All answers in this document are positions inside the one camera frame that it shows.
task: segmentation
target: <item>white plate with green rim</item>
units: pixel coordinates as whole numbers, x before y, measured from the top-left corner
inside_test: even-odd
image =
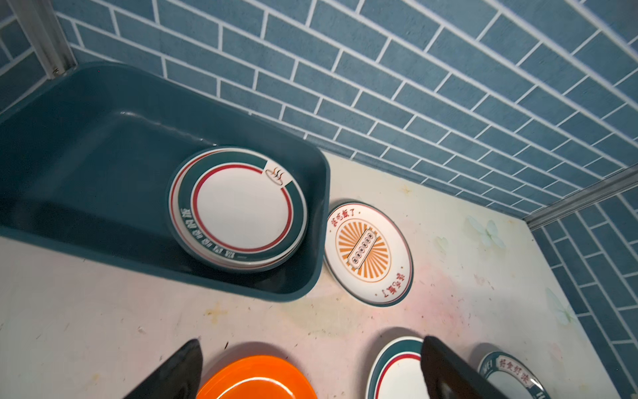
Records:
[[[308,209],[280,164],[239,147],[186,160],[168,189],[174,235],[191,255],[235,271],[263,271],[297,249]]]
[[[324,256],[335,279],[359,301],[392,306],[413,280],[412,255],[399,229],[362,202],[335,207],[327,221]]]
[[[478,373],[509,399],[550,399],[530,369],[505,352],[496,351],[485,355],[478,366]]]
[[[423,340],[402,336],[376,357],[367,379],[366,399],[428,399],[421,371]]]

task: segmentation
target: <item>tiled backsplash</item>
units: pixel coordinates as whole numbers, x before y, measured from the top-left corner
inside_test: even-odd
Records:
[[[638,188],[533,231],[623,399],[638,392]]]
[[[613,3],[53,0],[81,63],[516,217],[638,162],[635,6]]]
[[[9,4],[0,0],[0,112],[35,90],[46,79]]]

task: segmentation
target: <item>metal strip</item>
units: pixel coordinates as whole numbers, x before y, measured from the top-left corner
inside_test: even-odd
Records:
[[[77,65],[50,0],[8,0],[49,79]]]
[[[523,218],[530,230],[563,218],[580,209],[638,186],[638,165],[622,170],[532,215]]]

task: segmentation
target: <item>plate with orange sunburst design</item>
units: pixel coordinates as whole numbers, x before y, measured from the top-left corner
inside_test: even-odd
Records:
[[[335,279],[368,305],[395,305],[412,286],[412,255],[405,238],[370,205],[345,202],[332,210],[324,255]]]

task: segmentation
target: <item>tray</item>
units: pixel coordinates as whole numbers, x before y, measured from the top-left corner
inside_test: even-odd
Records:
[[[261,119],[136,68],[89,63],[0,115],[0,234],[203,287],[291,301],[319,278],[330,168]],[[167,225],[175,168],[214,145],[251,148],[296,178],[308,230],[279,267],[237,275],[188,255]]]

